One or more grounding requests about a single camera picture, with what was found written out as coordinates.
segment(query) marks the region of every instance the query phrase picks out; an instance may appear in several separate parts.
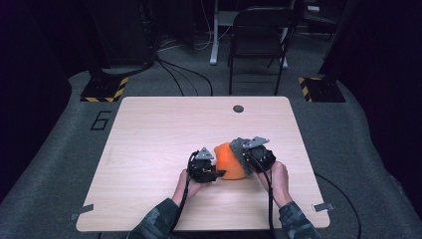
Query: chair leg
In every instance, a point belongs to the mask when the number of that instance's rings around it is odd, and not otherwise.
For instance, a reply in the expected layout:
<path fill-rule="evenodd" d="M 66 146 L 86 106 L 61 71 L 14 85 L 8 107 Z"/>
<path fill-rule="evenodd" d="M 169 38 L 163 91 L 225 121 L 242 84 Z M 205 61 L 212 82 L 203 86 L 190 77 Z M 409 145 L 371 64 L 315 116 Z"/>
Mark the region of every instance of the chair leg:
<path fill-rule="evenodd" d="M 285 58 L 286 56 L 284 56 L 282 58 L 282 61 L 280 62 L 279 75 L 277 77 L 277 84 L 276 84 L 276 90 L 274 91 L 274 96 L 276 96 L 279 93 L 280 79 L 282 78 L 283 64 L 285 63 Z"/>
<path fill-rule="evenodd" d="M 229 95 L 232 95 L 232 84 L 233 84 L 233 56 L 229 57 L 230 59 L 230 84 L 229 84 Z"/>
<path fill-rule="evenodd" d="M 271 59 L 270 63 L 268 64 L 267 68 L 270 68 L 271 64 L 273 64 L 274 58 Z"/>

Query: human hand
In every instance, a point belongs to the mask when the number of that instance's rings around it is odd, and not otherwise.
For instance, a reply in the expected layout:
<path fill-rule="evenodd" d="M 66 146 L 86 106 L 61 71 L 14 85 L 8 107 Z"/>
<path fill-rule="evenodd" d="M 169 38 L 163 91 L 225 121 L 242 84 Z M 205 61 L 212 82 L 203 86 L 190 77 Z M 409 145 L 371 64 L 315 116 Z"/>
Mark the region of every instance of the human hand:
<path fill-rule="evenodd" d="M 257 175 L 264 188 L 268 191 L 268 182 L 264 172 L 258 173 Z M 267 171 L 267 175 L 272 178 L 270 180 L 272 180 L 271 186 L 273 188 L 274 201 L 279 208 L 293 201 L 289 193 L 289 174 L 286 166 L 280 161 L 276 161 L 271 169 Z"/>
<path fill-rule="evenodd" d="M 183 169 L 180 172 L 179 181 L 177 182 L 177 186 L 176 186 L 176 189 L 174 190 L 173 197 L 171 198 L 174 201 L 174 203 L 177 204 L 177 206 L 180 206 L 180 203 L 182 202 L 183 192 L 186 186 L 186 177 L 187 177 L 187 171 L 186 169 Z M 199 182 L 196 182 L 195 180 L 190 180 L 187 199 L 194 197 L 201 188 L 208 187 L 210 185 L 211 185 L 211 182 L 199 183 Z"/>

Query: metal bracket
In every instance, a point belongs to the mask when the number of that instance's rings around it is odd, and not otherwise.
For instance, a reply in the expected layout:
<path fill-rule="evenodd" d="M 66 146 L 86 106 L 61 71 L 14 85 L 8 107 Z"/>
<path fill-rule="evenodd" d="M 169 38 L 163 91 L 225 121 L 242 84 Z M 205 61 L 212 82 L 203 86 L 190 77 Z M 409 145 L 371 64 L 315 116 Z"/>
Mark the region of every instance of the metal bracket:
<path fill-rule="evenodd" d="M 249 140 L 248 142 L 244 143 L 243 148 L 254 148 L 263 145 L 264 143 L 267 143 L 269 141 L 269 139 L 256 136 L 252 140 Z"/>
<path fill-rule="evenodd" d="M 195 159 L 214 159 L 214 156 L 206 147 L 202 147 L 198 154 L 196 154 Z"/>

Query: person's right hand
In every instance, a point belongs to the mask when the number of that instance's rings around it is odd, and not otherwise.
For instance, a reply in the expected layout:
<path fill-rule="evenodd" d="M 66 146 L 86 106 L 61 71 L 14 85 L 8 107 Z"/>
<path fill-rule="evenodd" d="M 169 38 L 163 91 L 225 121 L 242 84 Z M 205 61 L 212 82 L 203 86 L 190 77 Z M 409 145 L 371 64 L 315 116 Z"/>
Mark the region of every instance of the person's right hand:
<path fill-rule="evenodd" d="M 258 173 L 258 178 L 268 191 L 268 182 L 263 172 Z M 289 193 L 289 174 L 288 169 L 280 161 L 274 162 L 271 169 L 267 171 L 267 175 L 272 180 L 274 201 L 279 208 L 293 201 Z"/>

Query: round hole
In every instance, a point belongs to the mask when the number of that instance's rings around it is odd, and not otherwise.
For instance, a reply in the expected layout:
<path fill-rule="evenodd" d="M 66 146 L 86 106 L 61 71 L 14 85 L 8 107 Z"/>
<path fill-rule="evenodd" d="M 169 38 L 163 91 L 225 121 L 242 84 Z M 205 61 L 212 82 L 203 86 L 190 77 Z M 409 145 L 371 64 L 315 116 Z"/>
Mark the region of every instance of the round hole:
<path fill-rule="evenodd" d="M 233 107 L 233 111 L 235 113 L 242 113 L 243 110 L 244 110 L 244 108 L 242 106 L 239 106 L 239 105 Z"/>

